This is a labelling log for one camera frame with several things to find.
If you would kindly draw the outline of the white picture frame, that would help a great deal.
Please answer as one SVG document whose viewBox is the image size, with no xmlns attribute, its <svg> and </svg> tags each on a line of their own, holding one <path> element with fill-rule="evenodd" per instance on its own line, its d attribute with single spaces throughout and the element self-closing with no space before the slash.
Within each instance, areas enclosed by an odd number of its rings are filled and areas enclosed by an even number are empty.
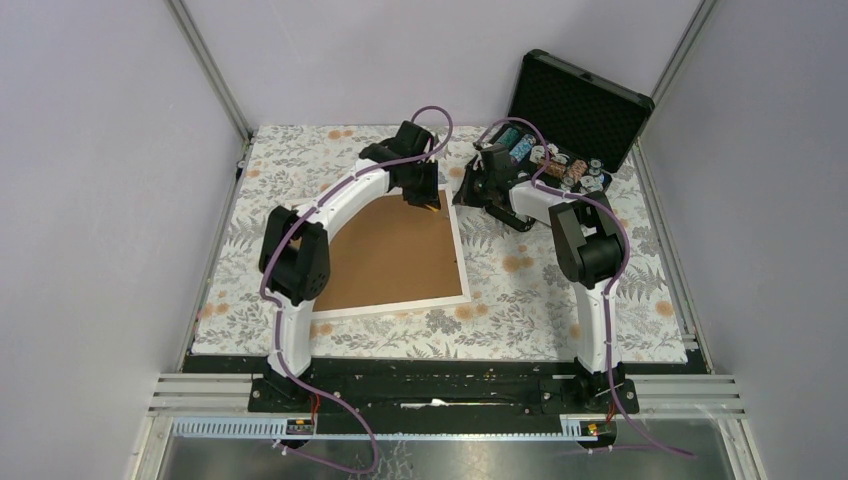
<svg viewBox="0 0 848 480">
<path fill-rule="evenodd" d="M 412 207 L 398 189 L 369 203 L 329 241 L 330 276 L 312 319 L 344 320 L 452 308 L 471 301 L 452 190 L 442 214 Z"/>
</svg>

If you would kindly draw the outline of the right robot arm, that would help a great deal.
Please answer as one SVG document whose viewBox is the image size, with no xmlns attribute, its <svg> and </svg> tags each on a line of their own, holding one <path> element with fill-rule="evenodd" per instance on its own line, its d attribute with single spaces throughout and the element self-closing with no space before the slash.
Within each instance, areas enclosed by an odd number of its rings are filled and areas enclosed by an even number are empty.
<svg viewBox="0 0 848 480">
<path fill-rule="evenodd" d="M 453 203 L 481 209 L 519 232 L 537 223 L 550 228 L 558 266 L 574 285 L 582 332 L 574 351 L 584 377 L 575 382 L 573 396 L 583 410 L 597 412 L 612 400 L 620 366 L 614 294 L 629 255 L 625 229 L 603 192 L 553 188 L 513 163 L 506 147 L 475 148 Z"/>
</svg>

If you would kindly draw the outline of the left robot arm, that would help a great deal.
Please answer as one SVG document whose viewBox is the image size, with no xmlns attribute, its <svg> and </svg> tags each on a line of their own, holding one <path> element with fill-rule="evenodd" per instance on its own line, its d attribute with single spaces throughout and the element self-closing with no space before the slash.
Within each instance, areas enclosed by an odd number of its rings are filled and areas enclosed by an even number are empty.
<svg viewBox="0 0 848 480">
<path fill-rule="evenodd" d="M 299 410 L 309 401 L 311 387 L 299 376 L 312 360 L 309 331 L 315 300 L 330 279 L 331 240 L 362 209 L 393 190 L 413 207 L 439 211 L 433 156 L 441 146 L 437 135 L 405 121 L 394 136 L 366 146 L 323 193 L 269 215 L 260 254 L 260 296 L 277 308 L 268 363 L 281 375 L 271 395 L 285 410 Z"/>
</svg>

